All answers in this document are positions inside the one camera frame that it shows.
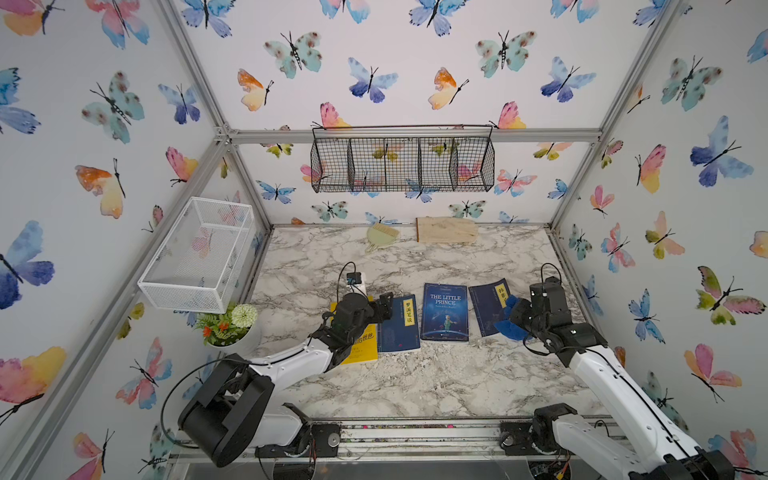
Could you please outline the blue Little Prince book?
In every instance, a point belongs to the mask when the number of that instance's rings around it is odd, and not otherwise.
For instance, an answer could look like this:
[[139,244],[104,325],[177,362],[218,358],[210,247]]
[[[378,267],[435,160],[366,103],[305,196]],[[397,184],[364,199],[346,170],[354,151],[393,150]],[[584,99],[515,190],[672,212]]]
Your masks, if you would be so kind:
[[438,342],[469,341],[466,286],[426,283],[420,338]]

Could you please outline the blue microfiber cloth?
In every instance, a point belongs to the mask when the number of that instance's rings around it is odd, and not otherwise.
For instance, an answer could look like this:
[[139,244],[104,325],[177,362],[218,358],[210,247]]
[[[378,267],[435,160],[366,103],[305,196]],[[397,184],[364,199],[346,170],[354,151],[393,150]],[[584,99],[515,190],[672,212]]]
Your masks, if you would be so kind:
[[494,327],[504,337],[513,341],[522,342],[527,337],[528,333],[511,321],[512,311],[518,302],[519,299],[514,295],[509,296],[506,299],[505,306],[502,310],[502,316],[499,321],[494,323]]

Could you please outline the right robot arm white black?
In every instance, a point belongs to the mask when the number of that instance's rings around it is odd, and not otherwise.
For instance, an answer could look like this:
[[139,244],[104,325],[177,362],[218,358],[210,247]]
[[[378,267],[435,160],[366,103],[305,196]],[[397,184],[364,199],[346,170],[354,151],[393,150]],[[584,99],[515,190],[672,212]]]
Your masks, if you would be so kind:
[[707,451],[669,419],[627,374],[606,339],[576,323],[562,281],[548,277],[511,296],[505,322],[542,343],[538,355],[554,356],[597,397],[623,432],[623,446],[566,403],[537,409],[530,438],[545,453],[570,452],[604,479],[732,479],[735,466],[719,450]]

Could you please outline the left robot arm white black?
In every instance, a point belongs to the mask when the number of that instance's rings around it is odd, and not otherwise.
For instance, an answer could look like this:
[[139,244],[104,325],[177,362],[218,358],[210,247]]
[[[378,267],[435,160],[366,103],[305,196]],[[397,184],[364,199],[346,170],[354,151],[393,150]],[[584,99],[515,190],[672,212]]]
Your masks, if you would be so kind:
[[323,314],[323,323],[305,341],[272,359],[229,354],[211,361],[211,375],[177,421],[189,438],[185,446],[201,450],[217,467],[249,448],[259,454],[281,449],[287,456],[308,455],[314,446],[312,420],[273,396],[341,365],[368,326],[392,318],[393,299],[393,293],[375,300],[348,293]]

